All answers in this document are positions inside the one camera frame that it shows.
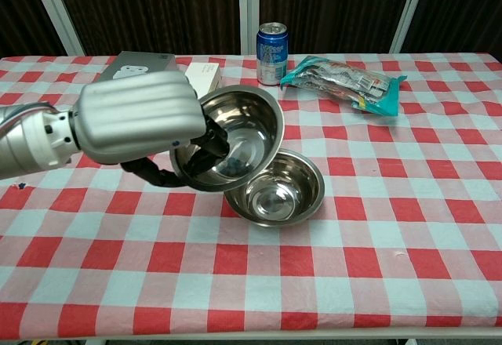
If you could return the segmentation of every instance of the can lid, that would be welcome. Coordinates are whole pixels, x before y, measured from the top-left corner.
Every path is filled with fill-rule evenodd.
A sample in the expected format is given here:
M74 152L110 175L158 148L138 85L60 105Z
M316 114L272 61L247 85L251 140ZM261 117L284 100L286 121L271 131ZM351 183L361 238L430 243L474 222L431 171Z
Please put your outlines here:
M286 32L287 27L285 24L279 22L267 22L266 24L260 25L260 31L265 34L277 35Z

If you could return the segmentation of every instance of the plastic package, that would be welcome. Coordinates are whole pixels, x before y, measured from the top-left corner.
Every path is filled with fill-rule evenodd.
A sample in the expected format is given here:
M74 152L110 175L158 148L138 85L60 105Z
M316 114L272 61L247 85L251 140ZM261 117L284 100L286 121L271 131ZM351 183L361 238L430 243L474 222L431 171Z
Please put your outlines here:
M316 89L330 96L351 100L352 107L374 114L398 114L399 82L391 78L318 56L307 56L281 80L284 85Z

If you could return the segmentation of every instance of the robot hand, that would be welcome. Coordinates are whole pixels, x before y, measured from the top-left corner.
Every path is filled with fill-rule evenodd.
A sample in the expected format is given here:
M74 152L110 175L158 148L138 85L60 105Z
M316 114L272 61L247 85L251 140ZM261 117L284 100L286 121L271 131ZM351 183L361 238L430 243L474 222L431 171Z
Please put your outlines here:
M155 72L86 85L77 103L58 112L47 103L0 107L0 179L56 169L82 150L102 164L164 187L183 185L147 159L195 143L193 175L228 153L227 134L203 114L179 71Z

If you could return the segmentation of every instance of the stainless steel bowl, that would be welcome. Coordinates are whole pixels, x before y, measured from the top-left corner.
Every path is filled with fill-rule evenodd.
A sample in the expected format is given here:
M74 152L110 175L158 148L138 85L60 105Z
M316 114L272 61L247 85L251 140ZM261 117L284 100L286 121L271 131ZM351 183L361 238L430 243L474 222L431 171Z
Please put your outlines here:
M246 185L226 191L225 198L257 225L283 227L315 213L324 198L324 180L309 159L281 149L266 169Z
M227 191L250 181L274 158L284 135L284 118L277 100L253 86L231 85L202 98L204 112L228 134L230 153L207 172L189 176L184 166L196 145L170 153L174 172L200 191Z

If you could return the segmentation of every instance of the red and white checkered tablecloth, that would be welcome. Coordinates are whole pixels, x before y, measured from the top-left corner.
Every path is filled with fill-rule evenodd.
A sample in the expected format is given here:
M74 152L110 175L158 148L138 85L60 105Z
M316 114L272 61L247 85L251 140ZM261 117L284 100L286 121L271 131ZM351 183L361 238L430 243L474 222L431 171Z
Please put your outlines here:
M153 187L82 155L1 180L0 338L502 326L502 64L328 57L408 79L396 118L264 87L284 110L282 146L326 182L299 226L255 227L221 193ZM0 60L0 104L66 109L112 59ZM224 85L258 85L252 56L176 61L215 61Z

